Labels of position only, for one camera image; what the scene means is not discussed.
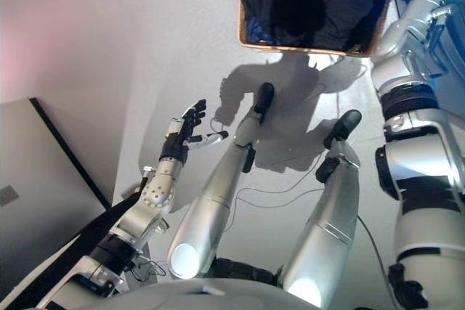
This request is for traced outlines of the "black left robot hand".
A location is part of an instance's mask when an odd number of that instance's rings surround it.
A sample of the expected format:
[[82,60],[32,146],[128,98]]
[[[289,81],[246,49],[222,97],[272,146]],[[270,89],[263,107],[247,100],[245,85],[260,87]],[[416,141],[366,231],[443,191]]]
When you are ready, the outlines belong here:
[[171,158],[185,164],[190,150],[198,150],[228,138],[227,131],[194,135],[195,128],[202,123],[205,116],[206,100],[200,99],[189,106],[182,116],[172,118],[165,135],[159,160]]

